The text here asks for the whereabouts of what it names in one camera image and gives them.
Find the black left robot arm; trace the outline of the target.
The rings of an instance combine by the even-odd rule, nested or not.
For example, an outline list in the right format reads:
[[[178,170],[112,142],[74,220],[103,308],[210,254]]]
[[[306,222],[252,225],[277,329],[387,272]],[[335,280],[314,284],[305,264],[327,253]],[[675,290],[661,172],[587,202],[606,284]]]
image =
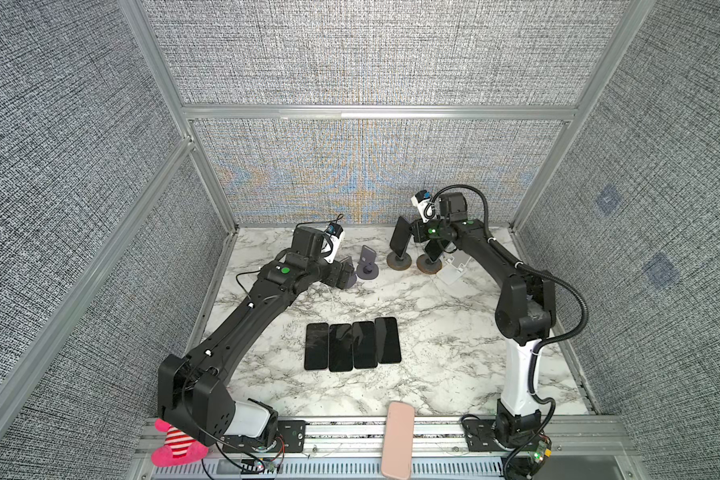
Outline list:
[[[344,229],[331,222],[295,227],[291,244],[257,269],[241,304],[204,341],[179,357],[168,355],[158,369],[157,416],[206,447],[227,436],[271,446],[278,414],[255,400],[236,401],[227,384],[245,354],[272,321],[315,283],[345,290],[354,268],[337,260]]]

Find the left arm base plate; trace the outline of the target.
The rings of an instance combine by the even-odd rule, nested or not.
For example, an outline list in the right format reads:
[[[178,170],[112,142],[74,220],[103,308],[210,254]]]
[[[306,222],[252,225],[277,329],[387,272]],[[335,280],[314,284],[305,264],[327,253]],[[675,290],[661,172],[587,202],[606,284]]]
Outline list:
[[[302,453],[306,440],[306,427],[304,420],[279,420],[273,440],[266,443],[264,440],[226,435],[222,443],[225,453],[250,453],[256,456],[274,455],[281,451],[285,453]]]

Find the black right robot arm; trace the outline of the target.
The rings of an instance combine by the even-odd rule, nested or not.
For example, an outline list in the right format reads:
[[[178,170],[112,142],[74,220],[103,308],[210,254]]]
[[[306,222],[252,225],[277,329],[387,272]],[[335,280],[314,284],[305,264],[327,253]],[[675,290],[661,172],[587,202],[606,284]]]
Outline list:
[[[522,262],[491,233],[484,219],[469,216],[462,190],[485,195],[478,189],[451,185],[432,194],[421,190],[411,197],[420,218],[409,226],[408,239],[423,243],[417,268],[426,274],[442,269],[440,257],[453,248],[475,260],[500,289],[494,310],[495,324],[506,339],[505,385],[497,402],[494,435],[504,449],[523,446],[542,429],[542,413],[532,392],[538,386],[538,363],[533,348],[549,337],[556,323],[555,285],[523,272]]]

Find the phone with purple case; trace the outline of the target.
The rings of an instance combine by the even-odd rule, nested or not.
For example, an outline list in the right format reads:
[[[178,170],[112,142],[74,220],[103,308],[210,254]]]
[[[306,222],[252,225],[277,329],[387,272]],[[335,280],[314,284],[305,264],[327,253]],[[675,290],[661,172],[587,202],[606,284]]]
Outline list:
[[[306,326],[304,369],[317,371],[329,366],[329,333],[328,323],[310,323]]]

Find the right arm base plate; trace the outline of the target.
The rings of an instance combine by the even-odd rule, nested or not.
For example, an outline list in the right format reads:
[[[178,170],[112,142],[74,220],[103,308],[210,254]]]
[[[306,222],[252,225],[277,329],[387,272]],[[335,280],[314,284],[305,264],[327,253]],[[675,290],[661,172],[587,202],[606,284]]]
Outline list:
[[[515,448],[515,445],[503,445],[496,437],[493,417],[478,417],[474,414],[465,414],[459,418],[459,424],[463,431],[464,441],[469,452],[507,452]],[[546,435],[533,436],[532,432],[521,433],[518,440],[525,440],[523,452],[535,451],[541,443],[547,448],[551,445],[551,439]]]

